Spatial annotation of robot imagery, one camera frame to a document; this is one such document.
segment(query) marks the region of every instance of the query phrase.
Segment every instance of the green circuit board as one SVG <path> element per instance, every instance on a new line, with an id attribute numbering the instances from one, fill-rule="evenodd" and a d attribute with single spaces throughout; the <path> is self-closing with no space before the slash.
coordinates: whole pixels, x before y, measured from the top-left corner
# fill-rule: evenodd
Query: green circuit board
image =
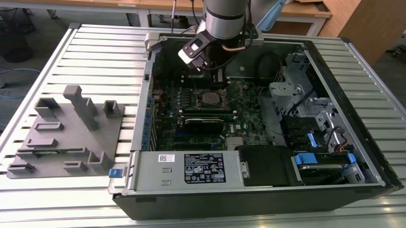
<path id="1" fill-rule="evenodd" d="M 219 90 L 163 85 L 155 124 L 156 150 L 227 150 L 229 139 L 246 145 L 269 144 L 258 104 L 261 89 L 243 80 L 231 80 Z M 217 133 L 186 133 L 179 126 L 187 119 L 222 120 L 223 128 Z"/>

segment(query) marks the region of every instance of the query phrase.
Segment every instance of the metal bracket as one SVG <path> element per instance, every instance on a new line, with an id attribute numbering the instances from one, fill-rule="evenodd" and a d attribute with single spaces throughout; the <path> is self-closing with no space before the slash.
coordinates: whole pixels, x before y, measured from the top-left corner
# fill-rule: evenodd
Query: metal bracket
<path id="1" fill-rule="evenodd" d="M 241 163 L 241 173 L 245 179 L 250 178 L 249 163 L 246 161 Z"/>
<path id="2" fill-rule="evenodd" d="M 158 32 L 148 32 L 146 35 L 146 51 L 152 51 L 152 46 L 159 43 L 160 33 Z"/>

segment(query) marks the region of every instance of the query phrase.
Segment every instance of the wooden table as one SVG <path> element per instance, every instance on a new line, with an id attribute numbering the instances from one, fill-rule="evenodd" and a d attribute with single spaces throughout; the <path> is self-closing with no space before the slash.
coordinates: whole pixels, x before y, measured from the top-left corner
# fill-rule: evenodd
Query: wooden table
<path id="1" fill-rule="evenodd" d="M 0 0 L 3 7 L 138 13 L 142 27 L 151 26 L 152 14 L 170 15 L 173 4 L 173 0 Z M 195 2 L 197 16 L 202 16 L 202 10 L 203 3 L 198 0 Z M 190 0 L 178 0 L 177 15 L 193 16 Z M 283 7 L 278 21 L 311 24 L 306 35 L 317 36 L 329 18 L 331 18 L 331 13 L 319 11 L 313 3 L 293 2 Z"/>

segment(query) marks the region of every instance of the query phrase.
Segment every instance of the barcode sticker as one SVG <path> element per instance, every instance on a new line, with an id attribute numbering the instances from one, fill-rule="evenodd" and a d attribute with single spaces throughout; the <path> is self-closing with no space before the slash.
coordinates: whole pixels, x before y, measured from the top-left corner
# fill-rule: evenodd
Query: barcode sticker
<path id="1" fill-rule="evenodd" d="M 119 6 L 135 7 L 135 4 L 119 4 Z"/>
<path id="2" fill-rule="evenodd" d="M 175 155 L 174 154 L 160 154 L 158 162 L 175 162 Z"/>

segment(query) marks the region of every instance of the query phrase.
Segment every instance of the aluminum extrusion table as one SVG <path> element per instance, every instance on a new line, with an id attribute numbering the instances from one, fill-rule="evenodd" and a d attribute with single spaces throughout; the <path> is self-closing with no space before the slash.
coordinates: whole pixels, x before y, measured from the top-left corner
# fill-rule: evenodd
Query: aluminum extrusion table
<path id="1" fill-rule="evenodd" d="M 95 103 L 126 104 L 115 163 L 128 162 L 132 126 L 146 64 L 144 37 L 156 28 L 82 25 L 71 28 L 51 56 L 0 137 L 0 227 L 404 227 L 406 189 L 358 201 L 331 212 L 191 220 L 132 221 L 115 205 L 110 178 L 68 177 L 11 180 L 7 167 L 27 136 L 40 97 L 64 102 L 67 84 L 79 84 Z M 351 43 L 338 38 L 265 35 L 314 42 L 355 110 L 406 184 L 406 112 Z M 124 179 L 115 182 L 124 185 Z"/>

